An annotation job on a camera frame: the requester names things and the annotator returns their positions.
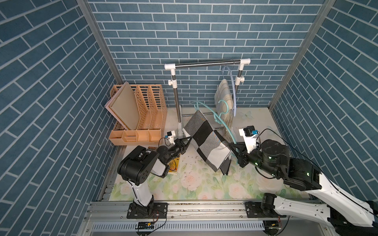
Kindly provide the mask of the black grey checkered mat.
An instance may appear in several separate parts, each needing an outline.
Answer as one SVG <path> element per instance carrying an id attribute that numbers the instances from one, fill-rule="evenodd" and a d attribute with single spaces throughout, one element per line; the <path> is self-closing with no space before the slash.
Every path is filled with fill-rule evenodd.
<path id="1" fill-rule="evenodd" d="M 200 110 L 194 113 L 183 132 L 191 136 L 191 145 L 214 172 L 221 170 L 223 175 L 228 175 L 231 164 L 229 142 L 213 129 Z"/>

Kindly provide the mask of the light blue clothes hanger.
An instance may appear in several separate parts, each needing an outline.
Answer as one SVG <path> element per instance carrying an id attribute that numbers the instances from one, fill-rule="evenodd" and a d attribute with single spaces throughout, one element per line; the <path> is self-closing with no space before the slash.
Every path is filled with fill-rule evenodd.
<path id="1" fill-rule="evenodd" d="M 226 65 L 222 67 L 221 71 L 222 71 L 222 78 L 226 79 L 225 71 L 227 71 L 227 76 L 230 78 L 230 81 L 231 81 L 231 87 L 232 87 L 232 90 L 230 91 L 231 99 L 232 99 L 231 104 L 232 104 L 233 116 L 235 117 L 236 116 L 236 98 L 235 98 L 236 91 L 235 91 L 235 82 L 232 75 L 232 70 L 230 69 L 228 65 Z"/>

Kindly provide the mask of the plaid cream blue scarf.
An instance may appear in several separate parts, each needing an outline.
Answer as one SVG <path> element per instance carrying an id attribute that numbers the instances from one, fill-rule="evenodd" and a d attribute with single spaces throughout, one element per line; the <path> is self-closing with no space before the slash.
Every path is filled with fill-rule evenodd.
<path id="1" fill-rule="evenodd" d="M 220 115 L 221 119 L 228 125 L 228 127 L 232 131 L 232 123 L 233 123 L 234 116 L 233 116 L 233 111 L 232 111 L 232 104 L 231 104 L 232 99 L 231 99 L 230 89 L 229 89 L 229 85 L 226 79 L 221 80 L 220 84 L 218 85 L 217 91 L 215 93 L 214 99 L 215 99 L 215 105 L 216 105 L 216 112 L 218 113 L 218 115 Z M 233 143 L 226 128 L 224 128 L 224 132 L 225 132 L 225 138 L 229 142 Z"/>

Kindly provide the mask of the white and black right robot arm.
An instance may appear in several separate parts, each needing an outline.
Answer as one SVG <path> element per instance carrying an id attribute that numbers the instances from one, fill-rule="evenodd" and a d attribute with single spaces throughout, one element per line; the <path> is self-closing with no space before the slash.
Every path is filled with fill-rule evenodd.
<path id="1" fill-rule="evenodd" d="M 231 144 L 241 167 L 252 164 L 271 178 L 283 180 L 285 185 L 317 197 L 322 204 L 310 204 L 265 193 L 256 209 L 264 217 L 295 216 L 324 223 L 340 236 L 376 236 L 378 205 L 362 201 L 330 181 L 311 162 L 289 156 L 287 146 L 265 140 L 260 146 Z"/>

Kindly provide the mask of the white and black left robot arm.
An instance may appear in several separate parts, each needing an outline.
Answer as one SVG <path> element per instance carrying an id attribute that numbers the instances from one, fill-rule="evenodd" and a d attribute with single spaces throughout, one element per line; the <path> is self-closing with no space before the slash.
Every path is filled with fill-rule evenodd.
<path id="1" fill-rule="evenodd" d="M 185 154 L 192 137 L 175 139 L 173 144 L 158 148 L 135 147 L 118 165 L 117 173 L 132 186 L 134 204 L 149 209 L 154 197 L 146 183 L 150 174 L 165 178 L 170 170 L 169 163 Z"/>

